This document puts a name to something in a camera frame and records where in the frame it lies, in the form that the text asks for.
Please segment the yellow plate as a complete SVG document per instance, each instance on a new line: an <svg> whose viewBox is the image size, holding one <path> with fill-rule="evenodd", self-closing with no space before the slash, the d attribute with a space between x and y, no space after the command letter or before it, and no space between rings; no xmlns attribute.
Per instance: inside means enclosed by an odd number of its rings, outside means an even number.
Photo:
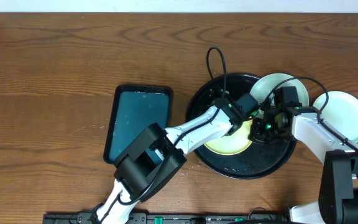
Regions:
<svg viewBox="0 0 358 224"><path fill-rule="evenodd" d="M244 121L242 126L232 135L208 141L204 145L216 154L224 156L238 154L245 151L252 143L249 139L251 125L252 120Z"/></svg>

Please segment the light blue plate with stain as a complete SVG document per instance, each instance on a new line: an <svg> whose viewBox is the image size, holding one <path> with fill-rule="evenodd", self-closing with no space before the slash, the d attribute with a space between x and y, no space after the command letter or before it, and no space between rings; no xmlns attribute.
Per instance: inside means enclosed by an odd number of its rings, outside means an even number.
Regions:
<svg viewBox="0 0 358 224"><path fill-rule="evenodd" d="M349 140L358 142L358 99L343 91L329 91L328 96L321 115L324 123Z"/></svg>

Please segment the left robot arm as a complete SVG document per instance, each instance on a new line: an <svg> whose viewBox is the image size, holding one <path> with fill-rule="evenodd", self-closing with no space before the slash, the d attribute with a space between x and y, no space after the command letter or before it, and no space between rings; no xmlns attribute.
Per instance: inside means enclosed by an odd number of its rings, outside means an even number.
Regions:
<svg viewBox="0 0 358 224"><path fill-rule="evenodd" d="M146 127L114 161L114 188L95 211L95 223L126 223L138 202L160 191L204 143L230 136L248 120L256 106L221 100L199 117L172 128Z"/></svg>

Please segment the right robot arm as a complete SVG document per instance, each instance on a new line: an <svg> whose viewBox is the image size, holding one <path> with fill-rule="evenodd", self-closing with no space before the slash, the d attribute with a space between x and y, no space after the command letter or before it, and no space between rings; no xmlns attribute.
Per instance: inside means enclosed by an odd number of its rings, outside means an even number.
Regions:
<svg viewBox="0 0 358 224"><path fill-rule="evenodd" d="M318 200L289 210L293 223L358 223L358 144L314 107L289 107L253 122L250 139L302 142L323 164Z"/></svg>

